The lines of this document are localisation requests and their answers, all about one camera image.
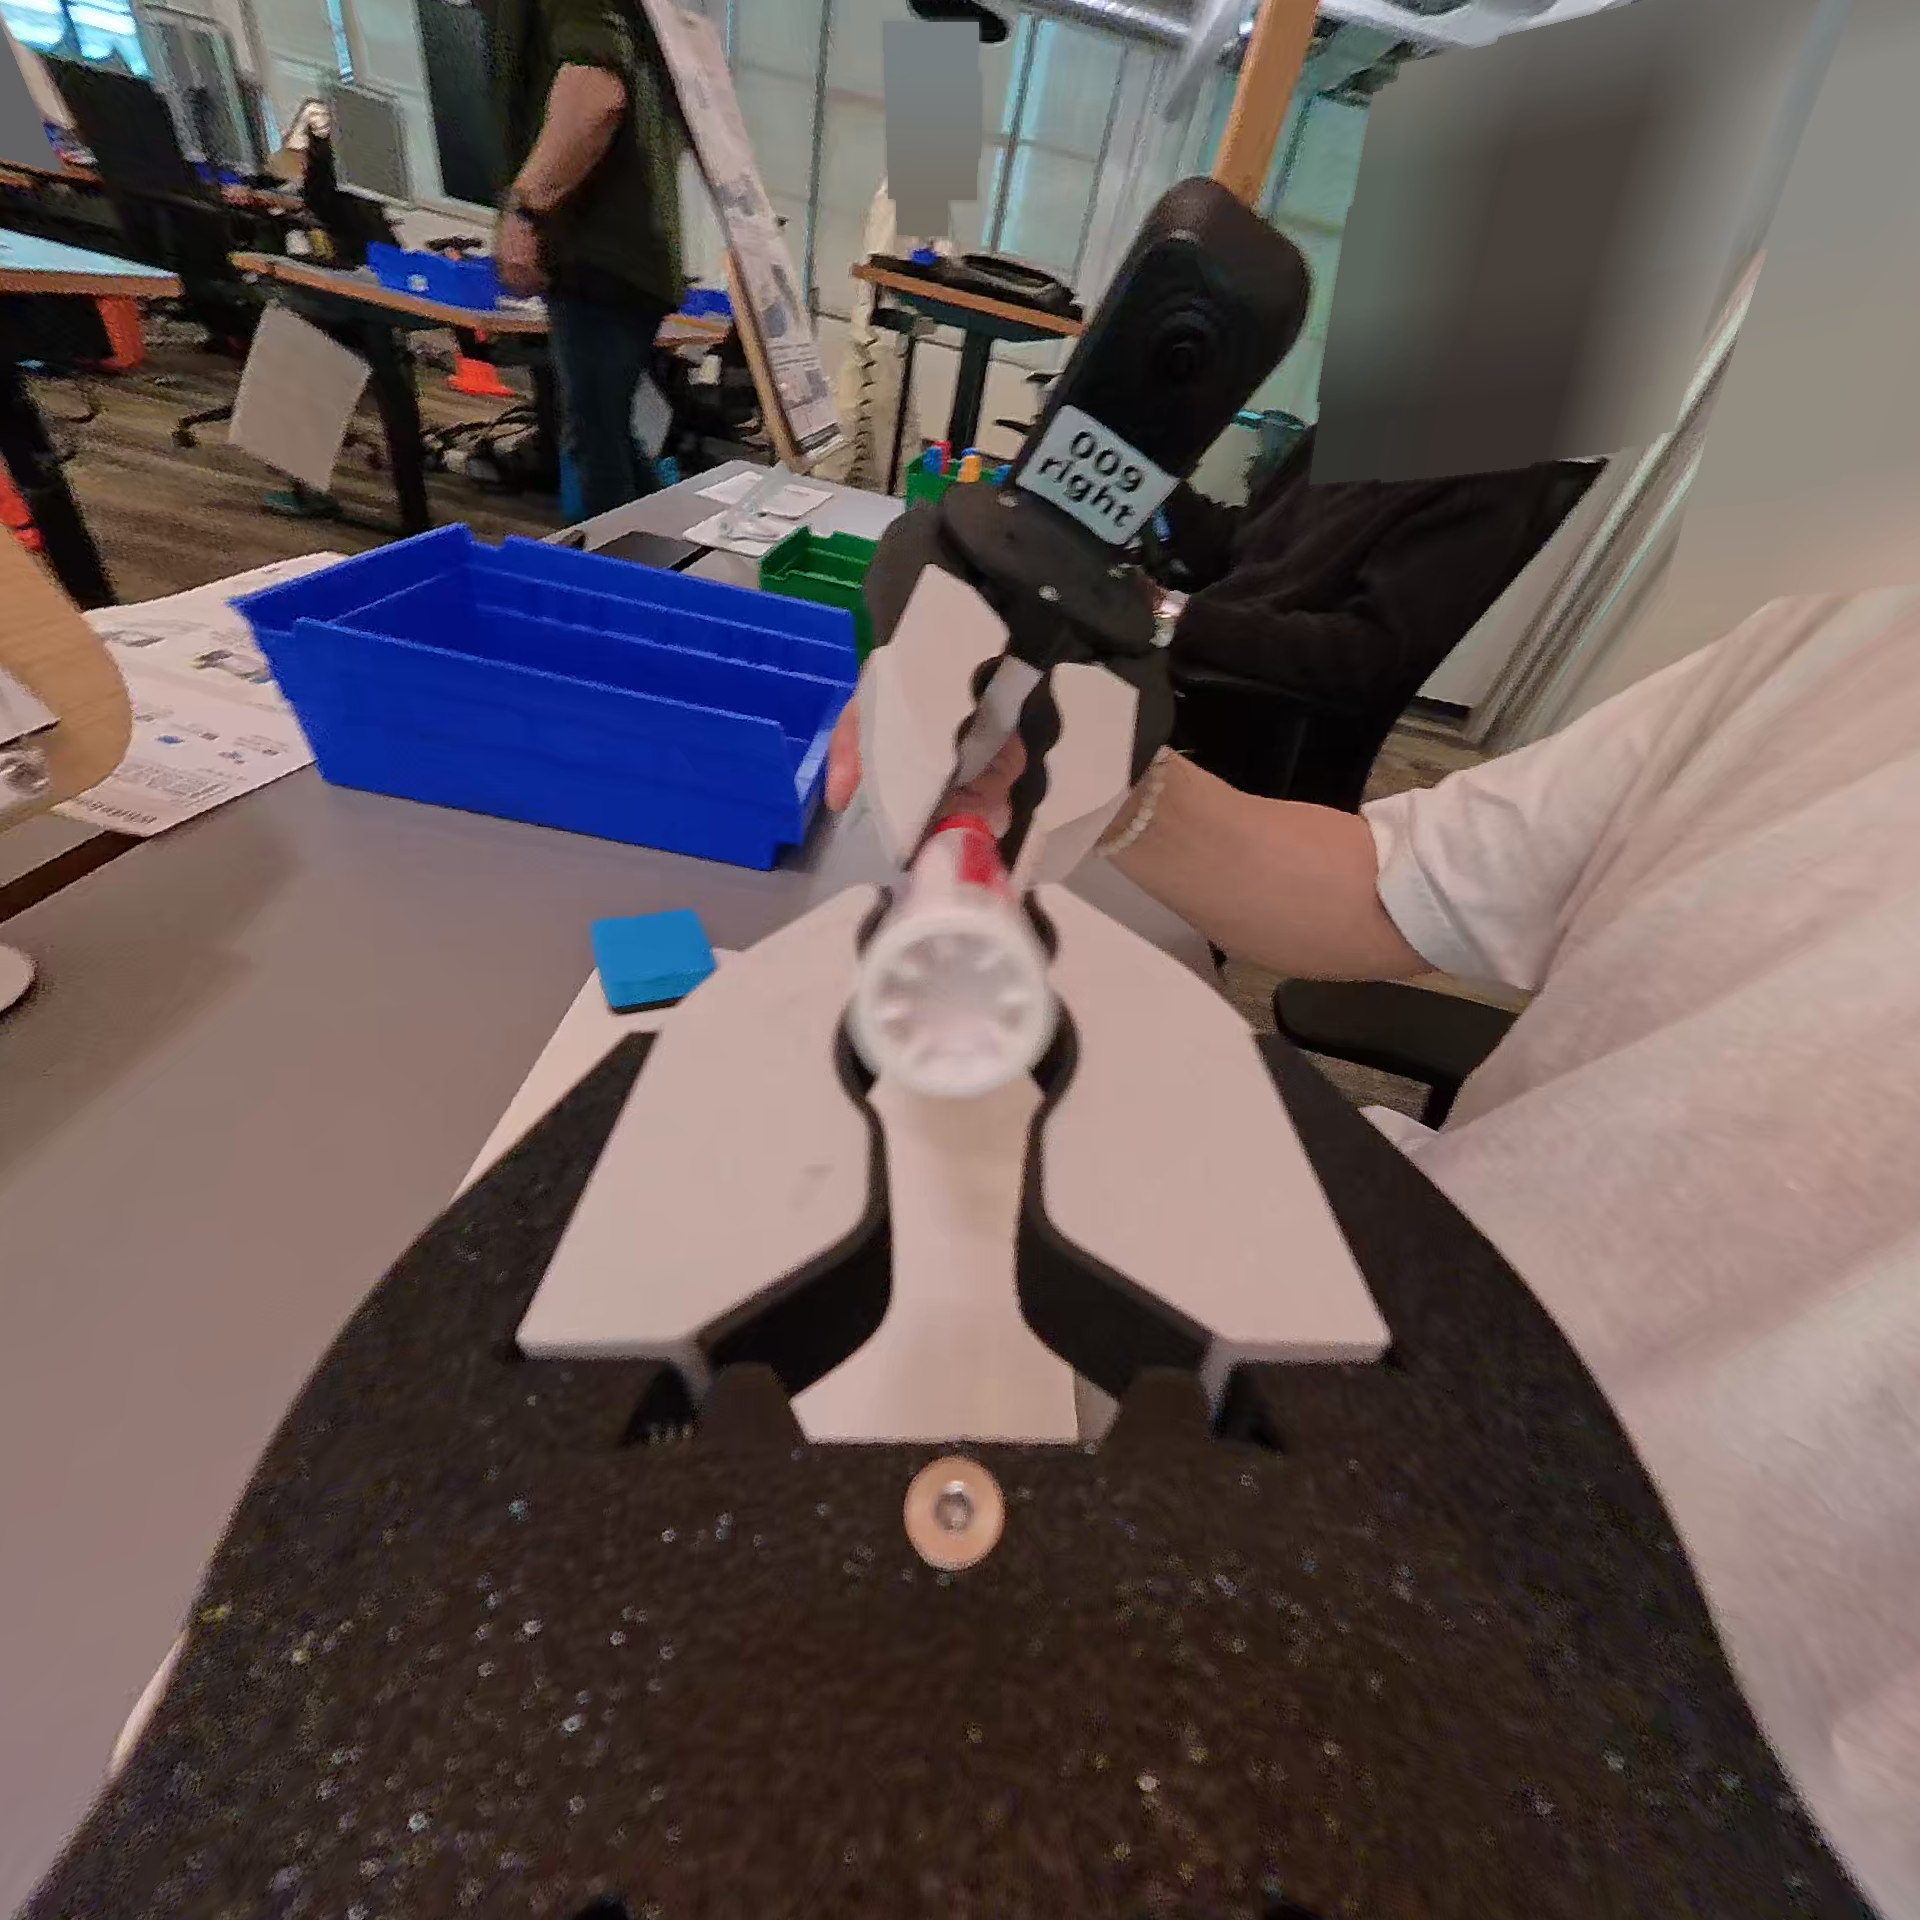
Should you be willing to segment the person's right hand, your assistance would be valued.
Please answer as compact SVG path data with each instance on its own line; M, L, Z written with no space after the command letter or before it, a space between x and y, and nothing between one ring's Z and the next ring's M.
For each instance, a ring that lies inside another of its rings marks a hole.
M1009 731L995 755L976 768L973 779L953 783L934 808L934 818L948 815L985 821L995 831L1006 831L1009 821L1013 789L1025 768L1025 747ZM862 783L859 714L851 702L836 718L823 779L823 804L832 815L845 815Z

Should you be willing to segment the black leg standing desk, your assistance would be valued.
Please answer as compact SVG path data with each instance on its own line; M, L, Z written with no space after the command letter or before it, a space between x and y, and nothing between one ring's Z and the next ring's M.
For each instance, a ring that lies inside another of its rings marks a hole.
M1036 304L1007 293L981 291L941 275L934 263L882 253L857 260L851 280L874 294L874 324L899 339L899 404L895 407L888 480L903 478L903 417L915 395L916 353L939 329L959 337L958 366L946 410L946 428L937 439L948 451L977 448L977 428L985 402L985 379L997 346L1076 340L1085 329L1078 301Z

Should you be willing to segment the long wooden desk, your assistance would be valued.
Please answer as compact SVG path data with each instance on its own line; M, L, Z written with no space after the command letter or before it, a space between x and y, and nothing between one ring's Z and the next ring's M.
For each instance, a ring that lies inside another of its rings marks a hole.
M554 379L547 364L547 312L536 304L497 304L474 311L377 285L365 271L324 266L291 253L232 251L245 278L268 281L314 324L336 325L371 369L371 390L387 429L389 468L399 534L417 537L432 526L422 453L420 392L401 337L452 331L499 346L508 360L536 372L536 417L550 433L555 425Z

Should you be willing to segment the wooden sign stand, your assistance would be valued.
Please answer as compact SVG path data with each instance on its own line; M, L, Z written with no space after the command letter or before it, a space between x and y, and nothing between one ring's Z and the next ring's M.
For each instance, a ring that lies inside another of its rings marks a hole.
M3 529L3 833L93 790L132 736L125 679L60 581Z

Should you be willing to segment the grey hanging sheet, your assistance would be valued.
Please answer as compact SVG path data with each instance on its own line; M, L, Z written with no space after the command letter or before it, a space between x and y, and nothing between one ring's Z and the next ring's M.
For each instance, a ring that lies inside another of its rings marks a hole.
M365 353L284 304L272 304L242 366L227 445L313 493L327 493L369 381Z

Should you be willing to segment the blue foam eraser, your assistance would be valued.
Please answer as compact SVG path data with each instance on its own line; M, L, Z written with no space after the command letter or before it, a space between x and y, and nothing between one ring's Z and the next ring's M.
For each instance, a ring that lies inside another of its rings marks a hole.
M606 1009L615 1016L668 1008L718 968L708 927L691 908L598 919L588 943Z

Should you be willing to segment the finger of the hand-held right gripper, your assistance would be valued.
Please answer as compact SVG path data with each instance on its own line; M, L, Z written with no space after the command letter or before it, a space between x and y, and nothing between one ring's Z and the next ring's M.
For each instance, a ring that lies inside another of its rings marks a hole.
M1106 667L1055 667L1044 685L1053 741L1028 758L1041 776L1015 860L1015 888L1065 882L1096 849L1137 773L1137 690Z
M1003 720L979 731L976 716L1007 646L977 588L925 566L862 670L862 795L897 873L1006 736Z

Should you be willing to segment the printed banner stand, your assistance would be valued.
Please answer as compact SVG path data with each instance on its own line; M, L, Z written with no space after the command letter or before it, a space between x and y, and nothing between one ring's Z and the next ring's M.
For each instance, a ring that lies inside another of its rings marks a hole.
M770 448L809 474L840 442L833 388L801 278L758 171L718 31L681 3L648 2L724 234L731 328L755 377Z

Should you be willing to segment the clear acrylic stand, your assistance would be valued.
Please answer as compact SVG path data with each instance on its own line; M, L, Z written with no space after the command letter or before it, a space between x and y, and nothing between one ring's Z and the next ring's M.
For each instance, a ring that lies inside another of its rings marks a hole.
M708 551L764 557L803 524L828 509L833 490L785 466L744 466L706 480L692 493L708 515L684 527L681 541Z

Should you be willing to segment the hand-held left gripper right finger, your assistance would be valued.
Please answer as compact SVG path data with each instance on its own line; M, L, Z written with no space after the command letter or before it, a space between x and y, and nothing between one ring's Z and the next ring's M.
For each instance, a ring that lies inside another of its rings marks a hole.
M1036 1066L1019 1302L1114 1400L1156 1367L1219 1412L1254 1363L1371 1363L1389 1330L1286 1108L1222 994L1063 883L1055 1024Z

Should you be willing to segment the blue plastic bin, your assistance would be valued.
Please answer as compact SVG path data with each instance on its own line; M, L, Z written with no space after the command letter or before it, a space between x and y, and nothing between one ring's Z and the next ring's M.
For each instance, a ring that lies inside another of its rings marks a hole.
M445 526L239 594L324 782L769 871L820 804L846 610Z

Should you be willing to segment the metal frame rail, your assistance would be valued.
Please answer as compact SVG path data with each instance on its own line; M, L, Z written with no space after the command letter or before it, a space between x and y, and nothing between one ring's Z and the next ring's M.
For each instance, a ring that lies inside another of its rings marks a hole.
M1716 398L1763 273L1759 247L1734 280L1680 398L1679 419L1607 461L1541 557L1547 588L1523 605L1514 645L1465 718L1465 742L1501 754L1559 708L1590 651L1627 614L1668 551L1705 453Z

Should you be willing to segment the wooden top desk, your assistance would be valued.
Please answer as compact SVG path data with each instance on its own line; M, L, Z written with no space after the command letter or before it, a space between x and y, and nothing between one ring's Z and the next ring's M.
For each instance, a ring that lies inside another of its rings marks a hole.
M24 498L42 538L42 549L60 588L82 608L114 605L103 556L92 538L36 402L22 366L22 301L125 297L134 301L177 300L182 281L104 251L68 242L3 234L3 455L12 489Z

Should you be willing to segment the red dry-erase marker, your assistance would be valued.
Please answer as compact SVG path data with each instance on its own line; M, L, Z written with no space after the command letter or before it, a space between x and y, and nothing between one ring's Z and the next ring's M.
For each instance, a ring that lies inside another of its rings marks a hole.
M862 1063L925 1098L977 1098L1028 1077L1055 1020L1049 953L997 845L927 837L857 948Z

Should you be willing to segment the printed instruction sheet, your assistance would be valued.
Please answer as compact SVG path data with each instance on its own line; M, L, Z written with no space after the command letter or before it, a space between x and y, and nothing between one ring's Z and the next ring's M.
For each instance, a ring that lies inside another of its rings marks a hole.
M237 600L339 557L286 557L204 588L87 613L125 681L132 734L108 779L60 804L56 817L155 836L310 767L299 720Z

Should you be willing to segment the wooden post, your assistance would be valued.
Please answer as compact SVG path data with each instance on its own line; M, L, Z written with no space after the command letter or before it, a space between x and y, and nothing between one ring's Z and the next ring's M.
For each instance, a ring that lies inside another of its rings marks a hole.
M1314 36L1317 2L1259 2L1212 159L1212 180L1258 211Z

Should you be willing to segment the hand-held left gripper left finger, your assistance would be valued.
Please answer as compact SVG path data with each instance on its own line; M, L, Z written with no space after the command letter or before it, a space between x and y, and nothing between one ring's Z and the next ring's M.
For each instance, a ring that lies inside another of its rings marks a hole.
M761 1363L795 1396L877 1330L884 1139L843 1020L882 908L875 883L839 891L648 1038L517 1326L524 1358L664 1363L695 1402Z

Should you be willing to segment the person's right forearm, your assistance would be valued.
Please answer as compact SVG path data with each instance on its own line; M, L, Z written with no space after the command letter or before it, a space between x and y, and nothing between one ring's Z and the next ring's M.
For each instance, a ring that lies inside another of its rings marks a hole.
M1098 850L1230 957L1326 982L1430 972L1379 899L1379 849L1354 812L1254 797L1165 754Z

